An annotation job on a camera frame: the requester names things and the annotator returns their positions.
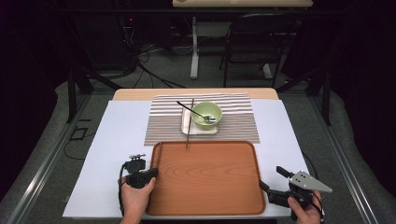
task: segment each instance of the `hand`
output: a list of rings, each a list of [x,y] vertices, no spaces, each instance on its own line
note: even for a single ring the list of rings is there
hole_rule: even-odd
[[[124,217],[121,223],[138,224],[149,203],[149,195],[154,190],[156,178],[153,177],[142,189],[135,189],[127,184],[121,187]]]
[[[312,203],[314,203],[318,208],[320,208],[320,193],[315,190],[315,195],[312,197]],[[300,204],[293,198],[288,198],[288,203],[290,208],[294,211],[297,216],[297,224],[319,224],[320,223],[320,213],[318,210],[312,206],[308,205],[305,210],[300,206]]]

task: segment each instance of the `striped placemat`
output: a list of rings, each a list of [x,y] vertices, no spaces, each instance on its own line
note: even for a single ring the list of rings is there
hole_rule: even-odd
[[[220,106],[223,112],[219,123],[219,131],[215,134],[191,134],[190,141],[231,141],[244,140],[260,143],[256,121],[250,98],[247,93],[212,93],[159,95],[154,97],[148,118],[145,147],[154,146],[159,142],[186,141],[187,135],[181,131],[183,107],[203,101],[210,101]]]

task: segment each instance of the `white saucer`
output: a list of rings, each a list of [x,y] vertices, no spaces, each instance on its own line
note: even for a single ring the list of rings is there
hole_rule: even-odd
[[[181,131],[185,134],[189,132],[189,124],[191,124],[190,134],[214,134],[219,131],[219,125],[216,125],[211,130],[201,130],[197,127],[197,125],[193,120],[190,122],[190,119],[191,119],[190,110],[183,108],[183,112],[181,116]]]

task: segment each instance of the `white paper sheet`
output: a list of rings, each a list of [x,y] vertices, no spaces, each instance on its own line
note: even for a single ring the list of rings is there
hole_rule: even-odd
[[[255,144],[262,180],[271,189],[289,189],[288,179],[276,172],[278,165],[297,172],[307,171],[286,109],[280,100],[251,100],[260,144]],[[78,182],[64,210],[64,217],[121,217],[118,200],[120,168],[133,154],[145,153],[147,169],[152,147],[143,147],[151,102],[110,101],[88,152]],[[290,210],[271,203],[263,218],[288,217]],[[144,219],[180,219],[150,217]],[[218,218],[218,217],[183,217]]]

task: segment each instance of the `brown tray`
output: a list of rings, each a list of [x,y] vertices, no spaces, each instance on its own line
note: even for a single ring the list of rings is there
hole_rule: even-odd
[[[258,215],[265,209],[254,146],[246,141],[162,142],[151,216]]]

